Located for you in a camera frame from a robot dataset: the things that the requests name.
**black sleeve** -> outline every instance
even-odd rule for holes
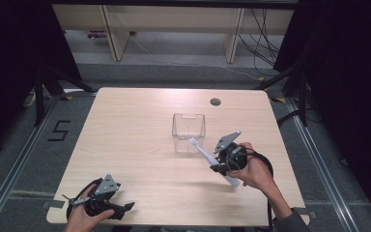
[[[309,231],[305,222],[300,217],[297,211],[293,211],[289,217],[286,217],[282,220],[277,220],[273,223],[278,232],[302,232]]]

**wooden table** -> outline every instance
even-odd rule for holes
[[[211,99],[221,105],[211,105]],[[250,187],[232,187],[198,153],[176,153],[173,114],[204,114],[203,148],[242,131],[267,156],[274,179],[291,207],[304,207],[267,94],[250,90],[102,88],[93,103],[54,197],[75,197],[110,173],[121,183],[111,202],[135,202],[110,224],[261,226],[268,224],[267,199]],[[47,220],[65,223],[65,211],[50,208]]]

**hand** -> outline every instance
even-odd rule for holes
[[[96,185],[91,185],[87,188],[81,198],[85,198],[92,188],[95,188]],[[71,215],[69,216],[68,223],[64,228],[64,232],[90,232],[92,231],[97,224],[100,222],[112,217],[114,214],[113,210],[107,210],[102,212],[99,215],[90,217],[86,214],[84,209],[84,204],[73,207],[71,209]]]
[[[240,145],[246,148],[248,153],[254,151],[248,142]],[[268,167],[260,159],[248,156],[245,168],[240,171],[228,171],[227,175],[242,180],[245,187],[251,186],[263,192],[270,201],[276,218],[284,219],[292,213]]]

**gray carpet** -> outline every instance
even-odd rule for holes
[[[207,88],[207,89],[251,89],[259,84],[255,78],[263,76],[254,69],[232,69],[239,73],[220,68],[205,67],[166,67],[166,66],[112,66],[79,65],[84,82],[92,87],[148,87],[148,88]],[[272,70],[261,73],[275,74]],[[65,88],[75,88],[62,82]],[[270,97],[281,97],[283,81],[270,87]],[[54,195],[63,172],[66,169],[74,144],[80,134],[85,119],[95,97],[82,94],[70,101],[59,101],[51,113],[38,145],[33,150],[22,174],[14,186],[14,191],[0,215],[0,231],[61,231],[62,225],[53,225],[45,220],[47,209],[43,203]],[[272,102],[275,118],[289,113],[286,103]],[[351,171],[341,164],[340,153],[315,111],[308,111],[308,128],[327,163],[341,193],[357,219],[361,231],[371,231],[371,205],[358,186]],[[34,107],[26,108],[16,119],[0,151],[0,184],[11,165],[20,153],[23,144],[33,128]],[[49,141],[59,138],[53,133],[59,120],[69,120],[61,124],[61,130],[69,131],[64,141]],[[292,119],[280,128],[291,163],[297,176],[300,191],[310,212],[316,214],[311,219],[311,231],[343,231],[324,186],[313,166],[300,134]],[[99,226],[97,231],[111,231],[110,226]]]

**transparent container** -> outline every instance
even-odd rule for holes
[[[173,130],[174,147],[178,153],[198,153],[189,143],[194,137],[202,145],[206,136],[206,121],[204,114],[174,114]]]

